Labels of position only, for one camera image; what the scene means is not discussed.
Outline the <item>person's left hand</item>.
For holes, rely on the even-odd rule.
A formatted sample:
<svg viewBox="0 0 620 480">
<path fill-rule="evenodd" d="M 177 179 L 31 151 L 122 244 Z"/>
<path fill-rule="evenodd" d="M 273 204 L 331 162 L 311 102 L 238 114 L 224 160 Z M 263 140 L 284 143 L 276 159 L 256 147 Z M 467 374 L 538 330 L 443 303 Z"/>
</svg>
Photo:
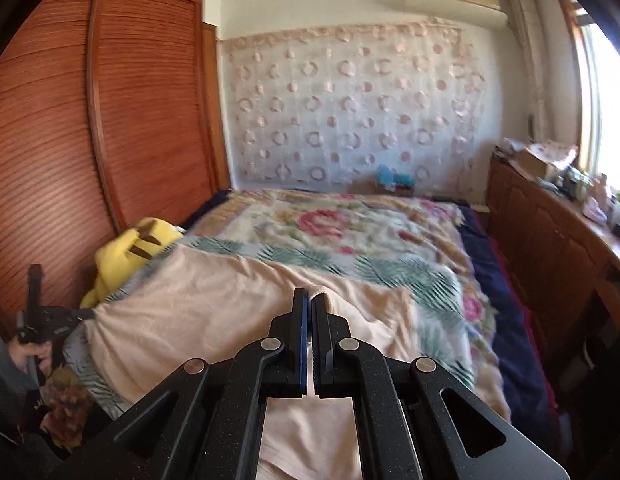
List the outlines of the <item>person's left hand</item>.
<svg viewBox="0 0 620 480">
<path fill-rule="evenodd" d="M 53 344 L 45 341 L 43 344 L 22 344 L 17 337 L 12 338 L 6 345 L 7 352 L 19 370 L 25 372 L 28 367 L 28 360 L 35 359 L 38 362 L 39 370 L 47 375 L 52 368 Z"/>
</svg>

